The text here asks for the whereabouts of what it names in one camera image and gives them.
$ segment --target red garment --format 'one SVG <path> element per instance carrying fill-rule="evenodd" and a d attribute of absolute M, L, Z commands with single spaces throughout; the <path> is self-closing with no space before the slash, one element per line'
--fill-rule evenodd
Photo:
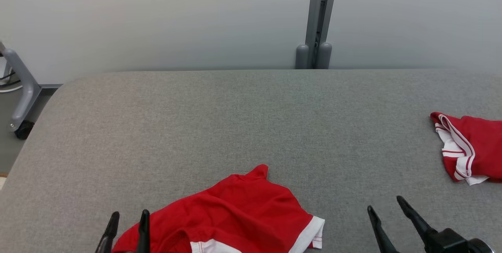
<path fill-rule="evenodd" d="M 444 142 L 443 162 L 452 180 L 473 185 L 502 179 L 502 121 L 439 112 L 431 119 Z"/>
<path fill-rule="evenodd" d="M 324 220 L 305 212 L 286 187 L 267 181 L 268 167 L 231 175 L 150 215 L 151 252 L 302 253 L 321 248 Z M 114 253 L 135 251 L 138 224 Z"/>

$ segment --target gray table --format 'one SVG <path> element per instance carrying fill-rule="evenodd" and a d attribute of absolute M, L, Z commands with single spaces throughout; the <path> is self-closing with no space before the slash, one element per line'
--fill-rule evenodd
<path fill-rule="evenodd" d="M 502 249 L 502 185 L 453 183 L 432 111 L 502 119 L 499 76 L 453 70 L 130 72 L 50 99 L 0 192 L 2 252 L 91 252 L 232 173 L 269 179 L 326 219 L 321 252 L 377 252 L 371 204 L 397 249 L 423 250 L 396 203 Z"/>

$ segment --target clothing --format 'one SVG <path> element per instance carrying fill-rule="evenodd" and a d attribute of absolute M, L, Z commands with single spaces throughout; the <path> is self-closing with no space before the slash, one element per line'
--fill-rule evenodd
<path fill-rule="evenodd" d="M 151 252 L 301 253 L 322 247 L 324 220 L 305 212 L 286 187 L 267 180 L 268 167 L 231 175 L 150 215 Z M 135 251 L 138 224 L 114 253 Z"/>
<path fill-rule="evenodd" d="M 452 180 L 469 185 L 502 180 L 502 121 L 439 112 L 431 119 L 444 142 L 443 162 Z"/>

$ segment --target white trim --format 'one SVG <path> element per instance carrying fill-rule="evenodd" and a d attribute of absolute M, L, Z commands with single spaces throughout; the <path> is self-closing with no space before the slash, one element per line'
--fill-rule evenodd
<path fill-rule="evenodd" d="M 222 242 L 210 239 L 206 242 L 190 242 L 192 253 L 242 253 Z"/>
<path fill-rule="evenodd" d="M 445 143 L 443 148 L 443 156 L 457 158 L 457 166 L 455 167 L 455 178 L 457 180 L 466 180 L 469 185 L 482 183 L 488 179 L 487 176 L 473 176 L 472 175 L 472 162 L 475 159 L 476 153 L 471 143 L 463 136 L 461 132 L 451 124 L 448 117 L 443 114 L 438 116 L 440 123 L 436 123 L 436 132 L 441 140 Z M 448 127 L 444 126 L 443 119 L 448 122 Z M 461 153 L 449 153 L 448 151 L 463 151 Z"/>
<path fill-rule="evenodd" d="M 289 250 L 289 253 L 303 253 L 312 242 L 314 248 L 322 248 L 322 241 L 315 241 L 314 237 L 322 238 L 322 229 L 324 228 L 324 219 L 313 216 L 309 224 L 298 235 L 295 244 Z"/>

